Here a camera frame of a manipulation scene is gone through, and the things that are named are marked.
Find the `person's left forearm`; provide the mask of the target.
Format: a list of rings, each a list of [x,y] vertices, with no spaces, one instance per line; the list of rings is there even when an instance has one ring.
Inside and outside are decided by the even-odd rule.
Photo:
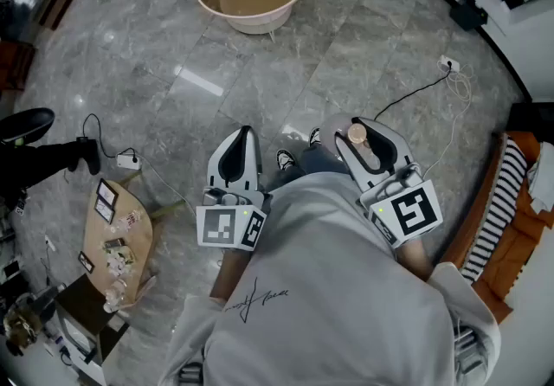
[[[209,296],[228,301],[239,283],[252,253],[239,249],[228,249],[223,253],[222,263]]]

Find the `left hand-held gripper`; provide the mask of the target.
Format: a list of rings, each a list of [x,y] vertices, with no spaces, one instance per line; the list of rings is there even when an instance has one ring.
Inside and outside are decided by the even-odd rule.
[[[269,212],[270,194],[256,190],[260,174],[257,134],[249,125],[230,134],[209,159],[208,185],[196,207],[197,243],[203,247],[254,251]]]

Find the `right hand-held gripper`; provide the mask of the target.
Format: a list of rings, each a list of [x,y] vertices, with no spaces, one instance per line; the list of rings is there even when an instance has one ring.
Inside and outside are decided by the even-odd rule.
[[[406,140],[375,120],[353,117],[352,124],[365,129],[366,139],[356,143],[336,133],[335,145],[363,192],[359,202],[388,244],[399,248],[442,224],[434,185],[408,165],[413,156]]]

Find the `clear glass vase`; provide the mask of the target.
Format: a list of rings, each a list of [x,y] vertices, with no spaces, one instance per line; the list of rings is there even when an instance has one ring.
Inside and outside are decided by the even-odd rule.
[[[105,304],[103,308],[108,313],[118,311],[124,303],[126,296],[126,283],[116,279],[105,292]]]

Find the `person's right forearm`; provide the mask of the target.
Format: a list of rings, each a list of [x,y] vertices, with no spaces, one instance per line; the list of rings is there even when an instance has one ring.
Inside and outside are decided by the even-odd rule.
[[[427,282],[434,271],[420,238],[406,241],[396,249],[397,261],[420,280]]]

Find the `wooden side table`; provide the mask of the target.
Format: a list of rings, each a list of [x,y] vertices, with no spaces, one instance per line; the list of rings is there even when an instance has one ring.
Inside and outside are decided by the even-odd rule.
[[[155,284],[156,276],[150,272],[149,259],[153,253],[157,240],[161,236],[162,221],[173,213],[175,209],[185,207],[187,202],[183,199],[166,205],[156,211],[148,211],[144,204],[128,190],[129,183],[141,172],[138,170],[120,182],[106,180],[119,194],[117,202],[113,208],[114,216],[111,224],[108,224],[94,210],[96,198],[98,197],[96,188],[90,196],[87,219],[85,225],[84,242],[82,252],[95,265],[92,274],[87,271],[87,277],[93,286],[105,297],[106,289],[116,280],[121,279],[126,283],[126,296],[120,310],[135,305],[142,296]],[[121,217],[133,210],[142,213],[141,221],[126,234],[113,234],[112,225]],[[103,243],[105,241],[123,238],[126,245],[133,251],[135,262],[132,266],[132,272],[121,278],[112,276],[106,268],[106,256]]]

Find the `small pink round object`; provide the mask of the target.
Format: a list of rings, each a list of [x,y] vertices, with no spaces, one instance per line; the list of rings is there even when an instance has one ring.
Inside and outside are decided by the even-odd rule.
[[[365,162],[370,169],[378,170],[381,162],[370,147],[370,134],[360,121],[353,121],[353,118],[354,116],[349,113],[338,113],[330,116],[320,127],[321,141],[325,148],[347,166],[348,161],[341,155],[336,144],[337,138],[343,139],[358,153],[360,161]]]

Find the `person's blue jeans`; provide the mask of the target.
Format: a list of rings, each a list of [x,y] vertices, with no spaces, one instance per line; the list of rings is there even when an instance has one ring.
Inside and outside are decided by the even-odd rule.
[[[322,144],[308,146],[300,154],[300,176],[321,172],[350,175],[347,166]]]

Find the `pink printed card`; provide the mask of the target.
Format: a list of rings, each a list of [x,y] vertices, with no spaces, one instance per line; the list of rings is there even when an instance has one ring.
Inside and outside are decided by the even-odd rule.
[[[140,223],[142,213],[138,210],[133,210],[130,213],[121,216],[111,227],[113,234],[126,234],[133,227]]]

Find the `white flower bunch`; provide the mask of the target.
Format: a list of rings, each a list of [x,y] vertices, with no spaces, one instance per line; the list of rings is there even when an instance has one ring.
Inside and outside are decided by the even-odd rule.
[[[106,256],[106,268],[112,276],[121,278],[128,276],[132,272],[135,256],[127,245],[106,248],[104,253]]]

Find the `black box device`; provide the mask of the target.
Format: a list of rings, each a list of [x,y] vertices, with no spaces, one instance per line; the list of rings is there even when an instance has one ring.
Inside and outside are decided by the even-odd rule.
[[[475,0],[460,0],[450,9],[449,16],[464,31],[477,29],[488,21],[488,14]]]

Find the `white cloth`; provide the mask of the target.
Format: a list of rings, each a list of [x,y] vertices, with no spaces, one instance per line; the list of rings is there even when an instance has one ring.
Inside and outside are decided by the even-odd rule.
[[[541,156],[527,173],[531,208],[537,214],[554,207],[554,156]]]

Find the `person's light grey sweatshirt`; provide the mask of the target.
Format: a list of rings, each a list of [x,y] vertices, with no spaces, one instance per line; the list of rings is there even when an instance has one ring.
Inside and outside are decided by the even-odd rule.
[[[338,173],[274,191],[228,301],[191,296],[159,386],[484,386],[500,332],[451,263],[424,282]]]

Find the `orange sofa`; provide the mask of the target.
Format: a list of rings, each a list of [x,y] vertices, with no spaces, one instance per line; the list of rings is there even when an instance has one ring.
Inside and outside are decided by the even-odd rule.
[[[480,217],[484,212],[486,193],[491,189],[494,168],[499,161],[504,134],[512,136],[524,153],[527,171],[539,159],[539,142],[532,133],[504,132],[498,136],[493,148],[491,162],[481,184],[477,188],[474,199],[470,202],[467,216],[455,238],[441,257],[442,262],[453,263],[459,271],[473,240],[473,234],[477,230]],[[473,284],[467,282],[490,309],[498,323],[501,323],[512,312],[512,308],[505,302],[505,298],[516,284],[523,267],[540,243],[544,230],[554,227],[554,208],[550,212],[542,211],[539,214],[531,208],[527,171],[516,201],[514,219],[506,227],[506,231],[501,236],[491,260],[486,264],[483,274]]]

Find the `dark brown wooden cabinet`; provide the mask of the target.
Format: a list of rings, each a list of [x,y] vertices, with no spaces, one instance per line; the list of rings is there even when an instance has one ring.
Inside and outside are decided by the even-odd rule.
[[[24,42],[0,41],[0,91],[22,91],[36,49]]]

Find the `black chair seat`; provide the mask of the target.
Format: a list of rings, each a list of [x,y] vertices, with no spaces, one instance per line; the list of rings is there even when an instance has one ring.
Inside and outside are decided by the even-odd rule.
[[[0,120],[0,143],[14,147],[39,140],[53,125],[55,113],[46,107],[28,109]]]

